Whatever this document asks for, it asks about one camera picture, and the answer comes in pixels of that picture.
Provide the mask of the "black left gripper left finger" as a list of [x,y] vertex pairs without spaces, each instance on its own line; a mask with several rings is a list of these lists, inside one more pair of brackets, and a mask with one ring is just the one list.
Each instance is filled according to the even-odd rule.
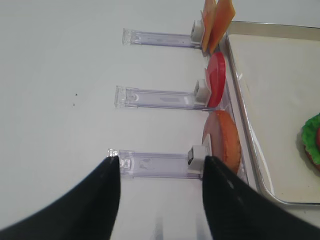
[[0,232],[2,240],[109,240],[121,198],[120,162],[105,158],[83,181]]

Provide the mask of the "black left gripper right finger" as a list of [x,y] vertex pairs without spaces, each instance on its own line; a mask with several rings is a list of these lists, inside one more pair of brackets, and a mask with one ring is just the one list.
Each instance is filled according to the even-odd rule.
[[244,183],[219,158],[206,156],[202,201],[214,240],[318,240],[320,229]]

